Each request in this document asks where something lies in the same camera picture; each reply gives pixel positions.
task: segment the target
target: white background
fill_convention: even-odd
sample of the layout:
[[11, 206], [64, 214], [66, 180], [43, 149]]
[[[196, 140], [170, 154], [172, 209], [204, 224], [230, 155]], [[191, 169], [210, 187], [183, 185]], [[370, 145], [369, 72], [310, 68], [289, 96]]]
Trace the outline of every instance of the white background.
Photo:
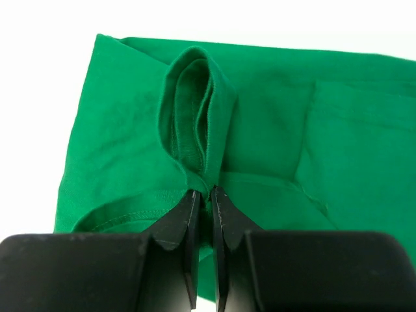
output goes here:
[[[97, 33], [416, 60], [412, 2], [0, 0], [0, 241], [53, 229]], [[213, 306], [200, 300], [197, 311]]]

